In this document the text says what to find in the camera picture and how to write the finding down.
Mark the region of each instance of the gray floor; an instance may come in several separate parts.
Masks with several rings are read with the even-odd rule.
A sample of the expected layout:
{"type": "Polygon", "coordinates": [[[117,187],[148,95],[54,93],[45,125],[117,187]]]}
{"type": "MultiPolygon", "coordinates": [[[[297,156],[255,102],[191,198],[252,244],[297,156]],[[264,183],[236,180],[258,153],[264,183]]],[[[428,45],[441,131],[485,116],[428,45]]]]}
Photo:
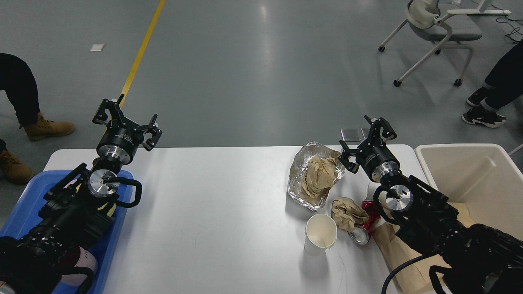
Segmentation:
{"type": "MultiPolygon", "coordinates": [[[[465,1],[465,6],[474,6],[465,1]]],[[[503,108],[500,129],[466,125],[464,99],[511,48],[509,26],[476,16],[483,31],[461,87],[454,87],[465,52],[429,59],[400,88],[392,81],[430,43],[405,27],[377,51],[404,19],[404,4],[384,0],[167,0],[123,107],[146,123],[158,113],[159,147],[336,144],[340,128],[366,126],[363,115],[385,117],[393,143],[523,143],[523,101],[503,108]]],[[[157,1],[24,1],[0,4],[0,51],[31,67],[44,116],[69,120],[65,138],[29,142],[5,94],[0,137],[42,171],[58,149],[94,148],[103,128],[92,116],[103,98],[117,98],[157,1]],[[94,43],[103,52],[89,53],[94,43]]],[[[495,5],[523,18],[519,0],[495,5]]],[[[523,166],[523,151],[513,157],[523,166]]],[[[0,178],[0,225],[24,187],[0,178]]]]}

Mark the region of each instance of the person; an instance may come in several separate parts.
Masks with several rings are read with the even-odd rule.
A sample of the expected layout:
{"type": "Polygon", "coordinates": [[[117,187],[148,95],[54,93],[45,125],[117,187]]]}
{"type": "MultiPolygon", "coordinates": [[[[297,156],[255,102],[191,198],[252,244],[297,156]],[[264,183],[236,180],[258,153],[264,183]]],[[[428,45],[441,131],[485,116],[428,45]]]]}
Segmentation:
{"type": "Polygon", "coordinates": [[[471,125],[501,127],[506,118],[497,113],[523,94],[523,43],[512,47],[490,71],[483,86],[467,98],[472,106],[461,119],[471,125]]]}
{"type": "MultiPolygon", "coordinates": [[[[20,128],[23,128],[31,141],[46,137],[69,135],[75,129],[66,121],[51,121],[43,118],[38,101],[38,89],[31,69],[22,59],[0,53],[0,90],[13,105],[20,128]]],[[[6,142],[0,139],[0,169],[14,184],[26,184],[35,175],[7,149],[6,142]]]]}

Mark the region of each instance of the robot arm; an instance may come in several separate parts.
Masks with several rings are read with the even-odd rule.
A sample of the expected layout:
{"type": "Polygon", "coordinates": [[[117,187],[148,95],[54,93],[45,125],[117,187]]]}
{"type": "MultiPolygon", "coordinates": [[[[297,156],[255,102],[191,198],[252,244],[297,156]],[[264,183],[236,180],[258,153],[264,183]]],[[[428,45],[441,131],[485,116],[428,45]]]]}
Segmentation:
{"type": "Polygon", "coordinates": [[[402,174],[399,161],[385,144],[396,138],[389,123],[383,118],[365,119],[371,125],[369,136],[356,149],[340,141],[344,150],[339,160],[354,173],[355,165],[361,165],[371,181],[381,184],[374,202],[386,221],[400,226],[396,235],[405,244],[423,256],[439,254],[450,265],[430,269],[437,293],[444,292],[436,272],[444,274],[445,283],[455,294],[523,292],[523,242],[482,224],[463,226],[447,196],[412,175],[402,174]],[[350,162],[351,156],[356,163],[350,162]],[[390,217],[378,199],[382,192],[386,192],[390,217]]]}
{"type": "Polygon", "coordinates": [[[150,151],[162,134],[155,124],[157,115],[143,126],[126,118],[118,106],[122,99],[123,95],[116,102],[104,99],[93,118],[107,128],[93,168],[80,164],[44,195],[47,203],[38,213],[42,221],[27,235],[20,240],[0,237],[0,294],[50,294],[62,275],[70,274],[87,276],[77,293],[89,290],[93,271],[69,264],[66,256],[79,247],[88,250],[100,239],[113,222],[113,206],[138,205],[140,182],[117,174],[132,162],[140,144],[150,151]],[[135,187],[133,202],[118,200],[120,184],[135,187]]]}

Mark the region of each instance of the tan work boot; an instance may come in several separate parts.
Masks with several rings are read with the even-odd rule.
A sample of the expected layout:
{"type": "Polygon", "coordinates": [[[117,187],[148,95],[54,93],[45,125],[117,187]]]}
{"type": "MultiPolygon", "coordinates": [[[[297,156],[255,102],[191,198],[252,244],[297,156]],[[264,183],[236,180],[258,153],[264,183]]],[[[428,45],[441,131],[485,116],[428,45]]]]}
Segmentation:
{"type": "Polygon", "coordinates": [[[43,118],[38,113],[38,120],[32,125],[23,127],[31,141],[42,140],[45,137],[62,137],[74,132],[74,125],[68,121],[54,122],[43,118]]]}
{"type": "Polygon", "coordinates": [[[20,162],[14,154],[7,150],[0,153],[0,169],[10,182],[17,185],[25,185],[35,176],[29,166],[20,162]]]}

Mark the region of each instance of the red soda can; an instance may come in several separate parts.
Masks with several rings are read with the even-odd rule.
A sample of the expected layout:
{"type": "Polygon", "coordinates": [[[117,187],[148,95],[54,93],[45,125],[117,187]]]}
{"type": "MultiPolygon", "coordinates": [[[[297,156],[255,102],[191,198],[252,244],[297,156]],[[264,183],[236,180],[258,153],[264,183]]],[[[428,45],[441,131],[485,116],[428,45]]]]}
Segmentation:
{"type": "Polygon", "coordinates": [[[354,231],[349,232],[349,235],[356,244],[365,245],[369,243],[370,237],[372,236],[372,228],[380,219],[380,213],[378,212],[376,204],[372,200],[364,200],[361,203],[361,208],[367,212],[369,220],[364,224],[355,225],[354,231]]]}

